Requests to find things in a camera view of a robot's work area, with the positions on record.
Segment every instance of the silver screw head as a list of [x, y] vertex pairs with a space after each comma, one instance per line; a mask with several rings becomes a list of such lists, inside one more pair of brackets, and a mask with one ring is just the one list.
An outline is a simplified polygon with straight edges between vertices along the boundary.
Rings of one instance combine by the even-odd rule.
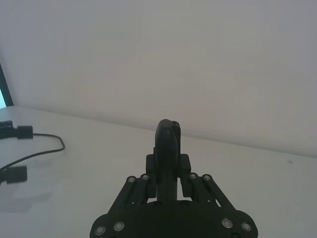
[[143, 176], [142, 176], [142, 179], [143, 179], [143, 180], [148, 180], [148, 179], [149, 179], [149, 176], [148, 176], [148, 175], [143, 175]]
[[191, 179], [195, 179], [195, 178], [196, 178], [196, 174], [190, 174], [189, 177], [190, 177]]
[[244, 222], [241, 224], [241, 226], [245, 231], [249, 232], [251, 230], [251, 226], [249, 225], [249, 223]]
[[134, 182], [134, 181], [135, 181], [135, 178], [134, 178], [134, 177], [128, 178], [128, 182]]
[[211, 177], [210, 177], [209, 175], [205, 175], [205, 176], [204, 176], [204, 180], [208, 181], [208, 180], [210, 180], [210, 179], [211, 179]]
[[124, 228], [124, 223], [123, 222], [116, 222], [113, 226], [113, 229], [116, 231], [116, 232], [119, 232], [121, 230], [123, 230]]
[[106, 228], [104, 226], [98, 226], [95, 229], [95, 235], [101, 236], [103, 233], [105, 233], [105, 231], [106, 231]]
[[226, 228], [232, 228], [233, 224], [232, 221], [230, 221], [228, 218], [222, 219], [222, 225]]

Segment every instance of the white tabletop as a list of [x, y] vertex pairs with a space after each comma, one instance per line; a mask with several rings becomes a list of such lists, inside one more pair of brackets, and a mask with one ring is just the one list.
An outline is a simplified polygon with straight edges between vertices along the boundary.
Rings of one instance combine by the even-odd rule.
[[[126, 177], [145, 172], [154, 146], [154, 131], [27, 108], [1, 109], [4, 120], [61, 136], [66, 150], [25, 161], [28, 180], [0, 186], [3, 238], [89, 237]], [[316, 237], [316, 158], [191, 137], [181, 141], [192, 171], [211, 174], [232, 204], [254, 219], [260, 238]], [[0, 166], [59, 146], [51, 138], [0, 140]]]

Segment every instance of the white table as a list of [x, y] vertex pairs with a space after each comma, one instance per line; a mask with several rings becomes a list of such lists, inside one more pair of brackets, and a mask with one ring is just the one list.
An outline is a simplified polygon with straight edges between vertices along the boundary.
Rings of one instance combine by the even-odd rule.
[[[25, 161], [25, 183], [0, 186], [3, 238], [89, 237], [126, 177], [145, 172], [154, 146], [154, 131], [27, 108], [1, 109], [4, 120], [59, 135], [67, 148]], [[51, 138], [0, 140], [0, 166], [59, 146]], [[260, 238], [317, 236], [316, 158], [191, 137], [182, 137], [181, 146], [192, 171], [213, 175], [233, 205], [250, 214]]]

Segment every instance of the black cable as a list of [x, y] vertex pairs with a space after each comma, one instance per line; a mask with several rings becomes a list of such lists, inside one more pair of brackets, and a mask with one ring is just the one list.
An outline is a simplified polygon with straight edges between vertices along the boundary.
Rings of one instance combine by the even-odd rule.
[[42, 152], [38, 152], [38, 153], [35, 153], [35, 154], [32, 154], [32, 155], [28, 155], [26, 157], [23, 157], [22, 159], [19, 159], [19, 160], [16, 160], [10, 164], [7, 164], [6, 166], [3, 166], [2, 168], [0, 168], [0, 171], [2, 170], [5, 170], [9, 167], [11, 167], [12, 165], [15, 165], [17, 163], [20, 163], [22, 161], [25, 161], [27, 159], [30, 159], [32, 157], [35, 157], [35, 156], [39, 156], [39, 155], [45, 155], [45, 154], [49, 154], [49, 153], [55, 153], [55, 152], [59, 152], [59, 151], [63, 151], [65, 149], [65, 144], [64, 144], [64, 141], [62, 140], [62, 138], [60, 138], [59, 136], [57, 135], [51, 135], [51, 134], [42, 134], [42, 133], [33, 133], [33, 135], [35, 136], [46, 136], [46, 137], [53, 137], [53, 138], [56, 138], [60, 141], [62, 147], [59, 148], [59, 149], [55, 149], [55, 150], [47, 150], [47, 151], [42, 151]]

